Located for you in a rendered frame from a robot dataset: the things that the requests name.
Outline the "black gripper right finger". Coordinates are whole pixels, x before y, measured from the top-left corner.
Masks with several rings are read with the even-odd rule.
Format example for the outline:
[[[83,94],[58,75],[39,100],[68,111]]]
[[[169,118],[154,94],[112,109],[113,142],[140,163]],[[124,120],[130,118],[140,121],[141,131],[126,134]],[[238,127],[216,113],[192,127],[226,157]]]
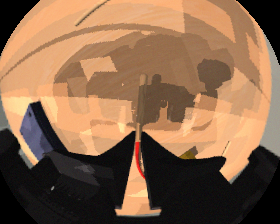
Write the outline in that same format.
[[[214,156],[205,159],[180,159],[175,153],[161,147],[147,132],[141,133],[141,161],[148,190],[149,210],[161,209],[165,198],[171,196],[177,185],[184,180],[195,179],[221,171],[226,157]]]

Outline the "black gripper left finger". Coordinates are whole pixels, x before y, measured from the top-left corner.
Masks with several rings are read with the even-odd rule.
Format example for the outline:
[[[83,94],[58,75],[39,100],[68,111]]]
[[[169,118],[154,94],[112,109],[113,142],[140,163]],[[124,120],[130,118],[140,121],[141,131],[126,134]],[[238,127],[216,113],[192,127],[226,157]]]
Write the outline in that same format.
[[[136,131],[129,132],[123,140],[101,153],[101,155],[81,155],[55,149],[50,152],[56,169],[65,176],[84,183],[105,186],[111,194],[116,209],[123,209],[124,193],[127,193],[129,172],[133,152],[135,152]]]

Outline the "small yellow block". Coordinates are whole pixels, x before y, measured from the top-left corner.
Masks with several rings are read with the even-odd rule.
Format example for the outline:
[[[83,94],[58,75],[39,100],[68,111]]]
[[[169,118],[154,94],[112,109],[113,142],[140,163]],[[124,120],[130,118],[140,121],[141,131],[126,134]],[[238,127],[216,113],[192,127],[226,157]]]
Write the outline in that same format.
[[[196,159],[196,157],[192,155],[192,151],[189,151],[189,152],[185,153],[185,155],[180,156],[180,159],[191,160],[191,159]]]

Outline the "red string with thin wooden stick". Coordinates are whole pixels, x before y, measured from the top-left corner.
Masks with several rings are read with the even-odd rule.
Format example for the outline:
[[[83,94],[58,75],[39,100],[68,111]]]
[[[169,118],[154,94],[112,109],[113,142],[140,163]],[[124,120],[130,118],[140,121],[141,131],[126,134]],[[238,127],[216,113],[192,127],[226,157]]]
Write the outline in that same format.
[[[144,125],[144,113],[145,113],[145,101],[147,101],[147,95],[145,95],[145,91],[147,91],[147,80],[148,76],[145,73],[141,73],[140,77],[140,92],[139,92],[139,107],[137,107],[137,123],[136,123],[136,164],[137,168],[140,171],[140,141],[141,141],[141,133],[143,133],[143,125]],[[140,171],[141,177],[144,177],[143,172]]]

